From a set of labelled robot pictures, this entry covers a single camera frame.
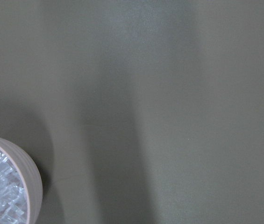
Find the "clear ice cubes pile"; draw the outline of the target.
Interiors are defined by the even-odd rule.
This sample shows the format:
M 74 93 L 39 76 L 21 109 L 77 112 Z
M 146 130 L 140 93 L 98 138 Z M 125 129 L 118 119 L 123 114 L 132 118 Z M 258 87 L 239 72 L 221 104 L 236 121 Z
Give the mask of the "clear ice cubes pile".
M 0 224 L 25 224 L 26 221 L 27 199 L 22 180 L 0 150 Z

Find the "pink bowl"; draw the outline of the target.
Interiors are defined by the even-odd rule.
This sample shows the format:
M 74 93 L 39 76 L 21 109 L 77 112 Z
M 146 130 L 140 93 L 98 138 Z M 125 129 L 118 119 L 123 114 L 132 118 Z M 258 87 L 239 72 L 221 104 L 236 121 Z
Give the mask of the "pink bowl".
M 22 180 L 27 199 L 26 224 L 34 224 L 43 200 L 43 184 L 32 158 L 16 144 L 0 138 L 0 150 L 9 158 Z

